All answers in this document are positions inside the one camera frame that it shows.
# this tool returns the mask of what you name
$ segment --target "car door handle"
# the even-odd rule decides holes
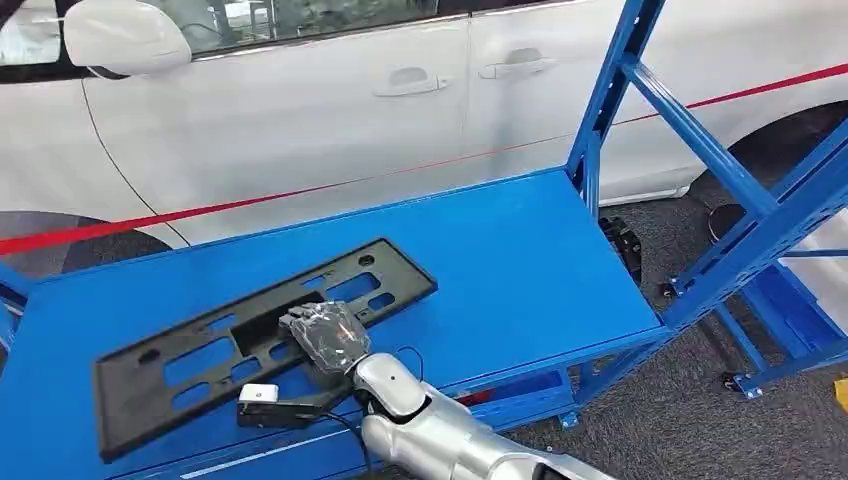
[[[526,62],[516,62],[516,63],[493,63],[491,65],[486,65],[481,68],[478,72],[480,74],[480,78],[485,78],[487,80],[492,80],[496,78],[507,78],[516,75],[527,75],[532,73],[538,73],[548,68],[553,67],[557,64],[557,60],[555,58],[537,58],[535,60],[528,60]]]
[[[392,72],[386,83],[386,85],[374,90],[375,96],[402,97],[434,92],[447,88],[451,79],[443,75],[431,75],[423,68],[409,67]]]

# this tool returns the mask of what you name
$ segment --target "blue shelf surface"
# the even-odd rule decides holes
[[[35,286],[0,379],[4,477],[121,476],[274,435],[237,427],[231,401],[105,465],[92,364],[377,237],[439,290],[370,329],[374,349],[414,346],[447,392],[666,331],[560,170],[152,255]],[[275,383],[308,388],[299,371]]]

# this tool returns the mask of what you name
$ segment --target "red stripe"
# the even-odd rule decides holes
[[[549,142],[551,140],[556,140],[558,138],[563,138],[566,135],[559,135],[556,137],[543,138],[541,140],[536,140],[533,142],[522,143],[520,145],[511,145],[509,147],[500,148],[497,150],[490,150],[487,152],[480,153],[472,153],[469,155],[463,155],[461,157],[450,158],[447,160],[441,160],[438,162],[428,163],[425,165],[419,165],[411,168],[403,168],[400,170],[394,170],[388,173],[384,173],[381,175],[372,175],[368,177],[356,178],[353,180],[347,180],[344,182],[330,183],[326,185],[320,185],[317,187],[304,188],[302,190],[292,190],[284,193],[277,193],[274,195],[267,195],[264,197],[251,198],[248,200],[240,200],[237,202],[229,202],[229,203],[221,203],[218,205],[210,205],[207,207],[199,207],[199,208],[190,208],[188,210],[180,210],[177,212],[165,213],[162,215],[151,215],[149,217],[139,217],[132,218],[129,220],[122,220],[114,223],[101,223],[97,225],[88,225],[85,227],[76,227],[76,228],[67,228],[63,230],[53,230],[51,232],[44,233],[36,233],[34,235],[27,235],[23,237],[12,237],[0,240],[0,255],[8,255],[10,253],[19,253],[25,252],[27,250],[35,250],[38,248],[52,247],[55,245],[62,245],[65,243],[77,242],[80,240],[88,240],[91,238],[102,237],[105,235],[111,235],[113,233],[126,232],[128,230],[134,230],[137,228],[149,227],[151,225],[157,225],[165,222],[172,222],[175,220],[180,220],[188,217],[196,217],[198,215],[205,215],[207,213],[220,212],[222,210],[229,210],[231,208],[245,207],[247,205],[253,205],[255,203],[268,202],[271,200],[276,200],[278,198],[285,197],[293,197],[295,195],[300,195],[303,193],[309,192],[317,192],[319,190],[326,190],[328,188],[340,187],[342,185],[348,185],[351,183],[364,182],[366,180],[373,180],[375,178],[380,177],[388,177],[391,175],[397,175],[401,173],[411,172],[414,170],[421,170],[425,168],[435,167],[439,165],[445,165],[448,163],[459,162],[462,160],[468,160],[471,158],[482,157],[486,155],[492,155],[499,152],[506,152],[509,150],[515,150],[518,148],[528,147],[530,145],[535,145],[537,143]]]
[[[842,75],[843,73],[848,73],[848,63],[843,63],[842,65],[836,65],[835,67],[825,68],[824,70],[817,70],[815,72],[805,73],[803,75],[798,75],[797,77],[787,78],[785,80],[780,80],[774,83],[768,83],[766,85],[760,85],[759,87],[749,88],[748,90],[740,90],[738,92],[728,93],[727,95],[721,95],[719,97],[708,98],[706,100],[701,100],[700,102],[690,103],[686,105],[686,108],[698,108],[703,107],[705,105],[712,105],[714,103],[726,102],[728,100],[735,100],[737,98],[747,97],[750,95],[756,95],[758,93],[770,92],[772,90],[778,90],[784,87],[790,87],[792,85],[798,85],[801,83],[812,82],[814,80],[821,80],[822,78],[827,77],[835,77],[836,75]],[[659,116],[659,113],[651,113],[649,115],[642,115],[641,117],[631,118],[629,120],[623,120],[621,122],[615,122],[613,125],[622,125],[625,123],[635,122],[637,120],[644,120],[646,118]]]
[[[725,102],[728,100],[733,100],[737,98],[747,97],[749,95],[756,95],[758,93],[768,92],[771,90],[777,90],[779,88],[788,87],[791,85],[798,85],[801,83],[812,82],[814,80],[820,80],[822,78],[833,77],[836,75],[842,75],[844,73],[848,73],[848,63],[844,63],[842,65],[836,65],[834,67],[825,68],[823,70],[818,70],[815,72],[805,73],[803,75],[798,75],[797,77],[787,78],[785,80],[780,80],[779,82],[769,83],[767,85],[761,85],[759,87],[749,88],[748,90],[741,90],[739,92],[730,93],[727,95],[722,95],[719,97],[713,97],[707,100],[702,100],[700,102],[692,103],[687,105],[688,108],[697,108],[702,107],[704,105],[711,105],[714,103]],[[650,115],[644,115],[637,118],[631,118],[629,120],[624,120],[622,122],[614,123],[614,125],[622,125],[625,123],[635,122],[637,120],[644,120],[646,118],[655,117],[659,114],[653,113]],[[205,215],[207,213],[220,212],[222,210],[229,210],[232,208],[244,207],[247,205],[253,205],[256,203],[268,202],[271,200],[276,200],[278,198],[285,197],[293,197],[295,195],[300,195],[303,193],[309,192],[317,192],[319,190],[325,190],[328,188],[340,187],[342,185],[348,185],[351,183],[358,183],[367,180],[372,180],[379,177],[388,177],[391,175],[397,175],[401,173],[411,172],[414,170],[422,170],[425,168],[436,167],[439,165],[445,165],[449,163],[459,162],[462,160],[468,160],[471,158],[483,157],[487,155],[493,155],[496,153],[507,152],[510,150],[516,150],[519,148],[529,147],[531,145],[536,145],[538,143],[545,143],[552,140],[557,140],[560,138],[564,138],[568,135],[557,135],[554,137],[544,138],[541,140],[536,140],[533,142],[522,143],[519,145],[510,145],[508,147],[499,148],[495,150],[490,150],[486,152],[473,153],[469,155],[463,155],[460,157],[450,158],[447,160],[441,160],[438,162],[428,163],[424,165],[419,165],[417,167],[404,168],[401,170],[395,170],[391,172],[387,172],[381,175],[373,175],[369,177],[361,177],[354,180],[347,180],[344,182],[338,183],[330,183],[327,185],[321,185],[317,187],[304,188],[302,190],[292,190],[290,192],[278,193],[274,195],[267,195],[264,197],[251,198],[248,200],[240,200],[237,202],[229,202],[222,203],[218,205],[210,205],[207,207],[200,208],[190,208],[188,210],[180,210],[177,212],[166,213],[162,215],[151,215],[149,217],[140,217],[133,218],[129,220],[123,220],[120,222],[114,223],[102,223],[98,225],[89,225],[86,227],[77,227],[77,228],[69,228],[64,230],[54,230],[52,232],[44,232],[37,233],[35,235],[28,235],[23,237],[12,237],[4,240],[0,240],[0,255],[7,255],[10,253],[18,253],[25,252],[27,250],[34,250],[37,248],[50,247],[54,245],[61,245],[65,243],[76,242],[80,240],[88,240],[90,238],[102,237],[105,235],[111,235],[114,233],[125,232],[127,230],[134,230],[137,228],[149,227],[151,225],[157,225],[160,223],[171,222],[175,220],[180,220],[183,218],[195,217],[198,215]]]

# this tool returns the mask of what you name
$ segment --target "side mirror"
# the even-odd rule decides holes
[[[183,34],[165,13],[136,0],[83,0],[65,14],[74,65],[121,75],[153,73],[191,61]]]

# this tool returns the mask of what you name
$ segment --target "black wire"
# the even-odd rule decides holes
[[[404,350],[412,350],[415,352],[415,355],[418,355],[418,381],[424,381],[424,357],[422,357],[418,350],[416,350],[412,345],[404,345],[395,350],[395,353],[402,352]]]
[[[318,417],[330,418],[330,419],[333,419],[333,420],[341,423],[348,430],[350,430],[350,433],[352,433],[353,436],[356,437],[356,440],[359,442],[359,448],[362,449],[362,457],[365,459],[365,468],[368,470],[368,478],[371,479],[371,480],[374,480],[374,469],[371,467],[371,455],[368,454],[368,447],[365,446],[365,440],[362,439],[362,433],[359,431],[359,429],[356,428],[356,426],[354,426],[352,423],[350,423],[350,421],[348,421],[346,418],[344,418],[340,415],[336,415],[335,413],[332,413],[332,412],[323,412],[323,413],[319,413],[317,415],[305,414],[305,415],[298,415],[298,416],[302,417],[302,418],[312,418],[312,419],[315,419],[315,418],[318,418]]]

